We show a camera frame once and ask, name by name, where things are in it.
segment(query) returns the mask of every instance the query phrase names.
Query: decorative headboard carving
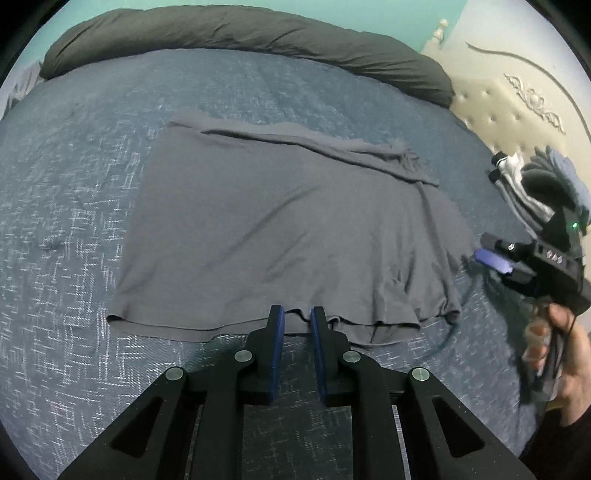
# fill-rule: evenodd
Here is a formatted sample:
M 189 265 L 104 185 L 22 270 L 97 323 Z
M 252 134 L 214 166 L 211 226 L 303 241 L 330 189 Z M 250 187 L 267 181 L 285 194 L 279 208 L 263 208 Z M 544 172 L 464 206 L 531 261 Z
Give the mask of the decorative headboard carving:
M 525 89 L 523 82 L 521 79 L 514 75 L 507 75 L 504 74 L 505 78 L 509 80 L 510 84 L 513 85 L 515 90 L 517 90 L 517 95 L 525 102 L 527 108 L 529 108 L 532 112 L 539 115 L 541 118 L 548 120 L 548 122 L 554 125 L 558 131 L 562 134 L 566 134 L 564 128 L 562 127 L 562 122 L 560 117 L 553 112 L 546 110 L 544 104 L 545 99 L 540 94 L 536 93 L 533 88 Z

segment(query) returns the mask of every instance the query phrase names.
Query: black cable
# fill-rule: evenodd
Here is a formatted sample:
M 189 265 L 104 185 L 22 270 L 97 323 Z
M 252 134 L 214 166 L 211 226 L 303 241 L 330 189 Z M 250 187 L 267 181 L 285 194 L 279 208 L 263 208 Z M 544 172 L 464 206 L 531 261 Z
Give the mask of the black cable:
M 558 371 L 560 370 L 560 365 L 562 365 L 562 361 L 563 358 L 566 354 L 566 349 L 568 347 L 569 344 L 569 340 L 570 340 L 570 335 L 573 333 L 573 328 L 574 328 L 574 323 L 577 321 L 577 317 L 575 317 L 573 319 L 573 323 L 570 324 L 570 328 L 569 331 L 566 333 L 566 335 L 564 336 L 564 346 L 562 347 L 562 353 L 560 354 L 560 359 L 558 359 L 558 362 L 556 362 L 555 365 L 555 370 L 554 370 L 554 376 L 556 377 L 556 375 L 558 375 Z

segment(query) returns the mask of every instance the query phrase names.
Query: bed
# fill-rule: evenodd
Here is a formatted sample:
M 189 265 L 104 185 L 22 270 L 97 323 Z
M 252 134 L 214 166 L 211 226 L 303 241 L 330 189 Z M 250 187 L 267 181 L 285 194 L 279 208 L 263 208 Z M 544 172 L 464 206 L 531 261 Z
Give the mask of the bed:
M 403 138 L 475 235 L 528 238 L 486 176 L 491 152 L 550 143 L 591 175 L 579 169 L 591 146 L 567 92 L 526 60 L 446 51 L 444 26 L 423 53 L 452 80 L 450 109 L 306 59 L 185 49 L 75 68 L 0 122 L 0 421 L 40 479 L 56 478 L 164 369 L 210 365 L 243 342 L 121 335 L 105 322 L 145 159 L 180 109 L 374 144 Z M 466 72 L 465 54 L 490 70 Z M 429 368 L 518 454 L 535 428 L 519 360 L 523 302 L 476 264 L 455 286 L 457 323 L 433 318 L 412 340 L 368 352 L 389 368 Z M 350 417 L 320 407 L 308 337 L 286 338 L 280 395 L 247 409 L 244 445 L 246 479 L 352 478 Z

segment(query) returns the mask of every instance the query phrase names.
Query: human hand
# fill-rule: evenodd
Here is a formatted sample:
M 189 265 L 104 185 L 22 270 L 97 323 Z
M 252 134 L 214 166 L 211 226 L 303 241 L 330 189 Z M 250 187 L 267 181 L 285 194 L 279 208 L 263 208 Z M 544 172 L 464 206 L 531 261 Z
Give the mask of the human hand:
M 544 366 L 548 354 L 546 339 L 551 331 L 548 320 L 565 333 L 574 322 L 574 314 L 555 303 L 548 308 L 548 316 L 549 319 L 536 318 L 525 330 L 528 348 L 523 358 L 535 370 Z M 572 425 L 591 406 L 591 342 L 580 323 L 574 324 L 568 339 L 557 398 L 564 401 L 562 426 Z

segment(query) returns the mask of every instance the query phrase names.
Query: upholstered headboard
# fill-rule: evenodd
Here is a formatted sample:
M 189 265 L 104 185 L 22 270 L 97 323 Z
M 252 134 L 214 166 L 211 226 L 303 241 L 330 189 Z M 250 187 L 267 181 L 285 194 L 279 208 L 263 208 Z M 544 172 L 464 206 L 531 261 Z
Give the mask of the upholstered headboard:
M 591 133 L 566 88 L 546 69 L 508 51 L 468 42 L 442 46 L 442 20 L 423 50 L 452 79 L 456 96 L 450 110 L 489 147 L 526 160 L 534 147 L 550 145 L 569 157 L 591 187 Z M 583 239 L 591 252 L 591 235 Z M 591 278 L 591 268 L 586 276 Z

